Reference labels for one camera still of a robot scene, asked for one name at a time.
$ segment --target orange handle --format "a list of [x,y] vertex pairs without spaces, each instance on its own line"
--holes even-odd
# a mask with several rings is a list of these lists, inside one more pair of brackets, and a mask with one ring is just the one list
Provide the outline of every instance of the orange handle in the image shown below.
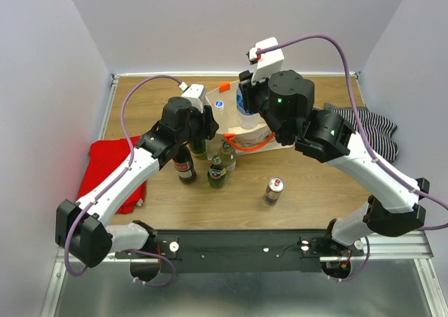
[[253,151],[257,151],[258,149],[263,148],[264,146],[266,146],[273,138],[274,138],[274,133],[271,133],[269,135],[269,137],[267,139],[265,139],[262,143],[256,145],[255,147],[252,148],[245,148],[245,147],[241,147],[238,146],[234,141],[231,141],[234,137],[235,134],[224,134],[224,139],[233,147],[236,148],[238,150],[241,151],[246,151],[247,153],[251,153]]

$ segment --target brown glass bottle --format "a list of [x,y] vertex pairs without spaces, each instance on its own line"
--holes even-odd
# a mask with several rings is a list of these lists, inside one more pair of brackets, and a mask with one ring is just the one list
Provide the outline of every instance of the brown glass bottle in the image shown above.
[[195,165],[193,164],[190,151],[186,146],[179,148],[179,152],[173,157],[173,161],[179,179],[183,184],[191,184],[196,181]]

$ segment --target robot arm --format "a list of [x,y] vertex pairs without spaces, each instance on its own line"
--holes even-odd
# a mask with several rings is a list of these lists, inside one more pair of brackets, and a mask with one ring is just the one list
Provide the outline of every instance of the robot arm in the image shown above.
[[[359,210],[330,222],[328,244],[343,249],[373,232],[397,237],[422,227],[425,209],[417,204],[419,196],[372,161],[360,134],[347,121],[334,111],[313,107],[314,84],[293,70],[280,71],[281,49],[256,55],[257,50],[275,45],[277,40],[269,38],[247,53],[256,70],[239,75],[244,108],[259,113],[280,144],[295,144],[297,151],[338,168],[372,193]],[[410,178],[377,157],[415,190],[428,191],[426,179]]]
[[[121,204],[144,181],[176,156],[190,140],[212,139],[218,130],[210,106],[203,106],[203,85],[191,85],[181,97],[173,97],[163,108],[161,119],[145,133],[131,155],[100,185],[73,204],[63,201],[57,208],[56,243],[64,247],[67,234],[79,213],[93,203],[79,222],[69,252],[88,267],[98,265],[108,253],[140,249],[153,230],[140,222],[108,226]],[[115,183],[99,199],[95,197]]]

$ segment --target bottle label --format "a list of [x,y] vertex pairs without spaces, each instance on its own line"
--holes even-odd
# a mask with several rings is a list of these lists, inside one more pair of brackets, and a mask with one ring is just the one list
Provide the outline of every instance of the bottle label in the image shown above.
[[237,89],[237,110],[242,115],[252,115],[244,110],[243,94],[241,93],[241,90],[239,89],[239,87]]
[[191,164],[189,162],[185,162],[185,163],[174,162],[174,167],[176,168],[177,171],[183,172],[183,171],[190,170]]
[[191,172],[191,170],[179,171],[179,176],[182,178],[189,178],[189,177],[193,176],[193,172]]
[[237,161],[233,162],[231,165],[229,165],[227,168],[225,168],[227,171],[234,171],[235,167],[237,165]]
[[192,155],[193,157],[202,157],[202,156],[205,156],[205,154],[207,154],[206,151],[204,151],[203,153],[194,153],[194,152],[191,152],[191,155]]
[[225,175],[225,169],[223,170],[209,169],[209,174],[213,179],[219,179],[221,176]]

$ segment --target clear plastic bottle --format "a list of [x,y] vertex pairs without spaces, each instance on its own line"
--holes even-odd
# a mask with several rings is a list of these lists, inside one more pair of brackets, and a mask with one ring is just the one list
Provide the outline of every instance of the clear plastic bottle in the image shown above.
[[213,117],[219,125],[219,134],[229,131],[229,115],[224,107],[224,101],[222,100],[216,100],[213,105]]
[[243,94],[241,90],[237,89],[237,121],[238,125],[243,129],[253,129],[258,125],[258,114],[250,114],[244,110]]
[[235,149],[228,143],[224,142],[223,146],[218,150],[218,156],[221,163],[228,172],[234,171],[237,165],[237,153]]

